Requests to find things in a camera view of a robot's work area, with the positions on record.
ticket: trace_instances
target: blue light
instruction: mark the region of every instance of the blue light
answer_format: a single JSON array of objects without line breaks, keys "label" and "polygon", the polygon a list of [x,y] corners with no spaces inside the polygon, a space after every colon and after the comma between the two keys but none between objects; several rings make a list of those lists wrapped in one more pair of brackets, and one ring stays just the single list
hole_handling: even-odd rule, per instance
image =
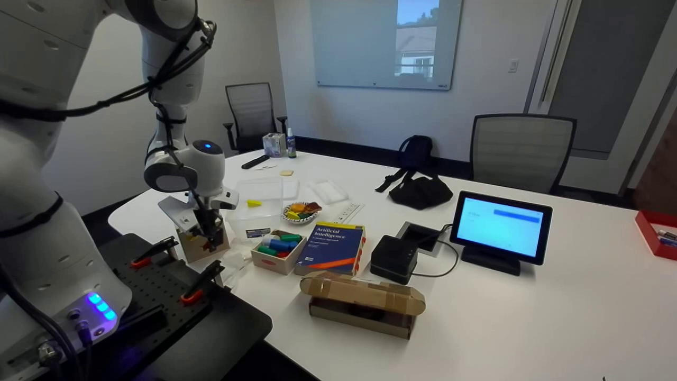
[{"label": "blue light", "polygon": [[90,300],[91,300],[93,305],[99,305],[99,304],[102,304],[102,296],[99,296],[99,295],[90,295]]},{"label": "blue light", "polygon": [[98,310],[99,310],[102,313],[110,312],[110,307],[109,307],[106,304],[98,305]]},{"label": "blue light", "polygon": [[117,315],[114,312],[109,312],[109,313],[104,313],[104,317],[106,317],[109,323],[112,323],[112,320],[117,320],[118,315]]}]

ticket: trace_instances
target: book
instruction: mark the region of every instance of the book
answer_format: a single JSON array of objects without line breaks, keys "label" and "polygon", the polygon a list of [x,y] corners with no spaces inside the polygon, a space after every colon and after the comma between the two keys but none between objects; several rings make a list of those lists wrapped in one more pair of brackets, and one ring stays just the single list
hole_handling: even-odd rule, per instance
[{"label": "book", "polygon": [[332,271],[354,275],[361,269],[364,226],[317,223],[307,239],[295,273]]}]

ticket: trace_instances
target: black chair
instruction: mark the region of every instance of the black chair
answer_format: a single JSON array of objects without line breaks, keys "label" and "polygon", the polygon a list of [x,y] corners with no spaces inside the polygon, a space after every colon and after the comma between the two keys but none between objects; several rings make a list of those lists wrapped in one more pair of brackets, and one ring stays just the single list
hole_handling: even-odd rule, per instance
[{"label": "black chair", "polygon": [[555,192],[574,135],[576,118],[478,115],[473,131],[473,175],[481,183]]},{"label": "black chair", "polygon": [[[226,97],[233,113],[233,124],[225,124],[225,127],[229,129],[230,148],[240,153],[263,148],[263,135],[277,131],[271,86],[226,86]],[[285,134],[288,116],[277,116],[277,120],[281,134]]]}]

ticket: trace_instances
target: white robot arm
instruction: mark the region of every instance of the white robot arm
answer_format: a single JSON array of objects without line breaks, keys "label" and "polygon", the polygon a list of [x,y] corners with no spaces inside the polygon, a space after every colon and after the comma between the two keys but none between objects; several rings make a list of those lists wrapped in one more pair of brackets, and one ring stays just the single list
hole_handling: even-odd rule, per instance
[{"label": "white robot arm", "polygon": [[[142,26],[149,82],[65,111],[91,36],[110,14]],[[156,191],[191,192],[199,232],[218,243],[210,199],[223,192],[223,153],[185,138],[182,111],[199,95],[214,30],[197,18],[197,0],[0,2],[0,379],[38,378],[63,363],[60,354],[74,357],[104,341],[131,304],[76,209],[41,178],[63,118],[149,94],[159,127],[145,178]]]}]

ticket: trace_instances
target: white table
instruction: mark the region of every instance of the white table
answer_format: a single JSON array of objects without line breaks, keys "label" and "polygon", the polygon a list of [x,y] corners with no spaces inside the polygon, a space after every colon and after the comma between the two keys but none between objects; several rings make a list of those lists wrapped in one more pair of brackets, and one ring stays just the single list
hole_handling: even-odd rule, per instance
[{"label": "white table", "polygon": [[[225,184],[280,178],[295,170],[298,199],[316,199],[310,184],[332,180],[367,207],[363,265],[381,235],[404,221],[441,229],[453,221],[455,202],[415,213],[375,192],[392,168],[300,153],[250,171],[240,166],[261,153],[226,160]],[[412,279],[426,312],[411,341],[312,317],[297,275],[245,269],[233,293],[274,317],[270,344],[320,379],[514,379],[514,381],[675,381],[677,379],[677,263],[656,258],[635,226],[635,213],[514,188],[445,178],[455,191],[523,199],[552,207],[545,268],[523,278],[461,263],[449,278]],[[149,191],[110,217],[118,233],[159,242],[174,233],[156,207],[168,195]],[[420,257],[420,273],[441,273],[453,263],[445,247]],[[361,278],[379,279],[363,269]]]}]

